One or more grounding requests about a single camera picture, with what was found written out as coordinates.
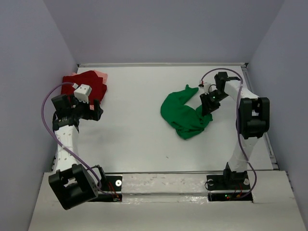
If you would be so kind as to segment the green t shirt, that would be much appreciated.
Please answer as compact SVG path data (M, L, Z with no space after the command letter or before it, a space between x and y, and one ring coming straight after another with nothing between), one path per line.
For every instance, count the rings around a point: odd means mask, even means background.
M160 108L161 117L183 140L199 135L213 121L211 114L202 115L202 106L194 109L186 104L198 91L197 87L186 85L183 90L170 93Z

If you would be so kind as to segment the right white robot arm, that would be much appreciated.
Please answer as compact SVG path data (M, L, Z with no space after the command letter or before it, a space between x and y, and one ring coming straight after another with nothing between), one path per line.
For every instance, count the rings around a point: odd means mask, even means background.
M231 97L236 102L237 143L221 175L209 175L205 183L209 191L229 191L254 188L249 183L247 170L252 168L250 156L254 146L270 127L270 100L259 97L244 86L239 73L230 77L229 69L217 68L214 84L201 79L199 87L202 115L210 115L220 107L220 102Z

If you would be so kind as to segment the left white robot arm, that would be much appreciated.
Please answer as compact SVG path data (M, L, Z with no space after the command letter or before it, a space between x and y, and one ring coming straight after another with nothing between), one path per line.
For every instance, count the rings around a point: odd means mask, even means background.
M54 173L49 185L65 210L98 197L106 186L103 168L96 165L99 173L83 161L77 153L79 121L99 121L103 110L99 101L89 101L85 93L62 94L52 98L55 113L52 119L52 136L58 147Z

